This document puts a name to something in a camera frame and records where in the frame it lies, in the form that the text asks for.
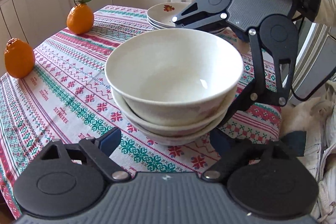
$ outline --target metal bolt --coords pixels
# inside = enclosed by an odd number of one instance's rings
[[[125,171],[117,171],[112,174],[112,178],[115,180],[125,180],[128,179],[128,173]]]
[[[214,170],[205,171],[203,174],[207,179],[218,179],[221,176],[221,173]]]
[[[249,34],[250,35],[256,35],[256,30],[255,29],[249,29]]]
[[[284,97],[279,98],[279,105],[281,105],[281,106],[286,105],[286,99]]]
[[[221,18],[221,19],[226,19],[226,18],[227,18],[227,14],[226,14],[226,13],[222,13],[222,14],[220,14],[220,18]]]
[[[258,95],[256,93],[251,93],[250,98],[252,101],[256,101],[258,99]]]

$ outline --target orange fruit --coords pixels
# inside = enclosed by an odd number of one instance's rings
[[[6,70],[14,78],[26,77],[35,66],[32,47],[18,38],[7,42],[4,57]]]
[[[71,9],[68,15],[67,26],[75,34],[86,33],[93,26],[95,16],[90,7],[86,5],[89,1],[91,0],[74,0],[76,6]]]

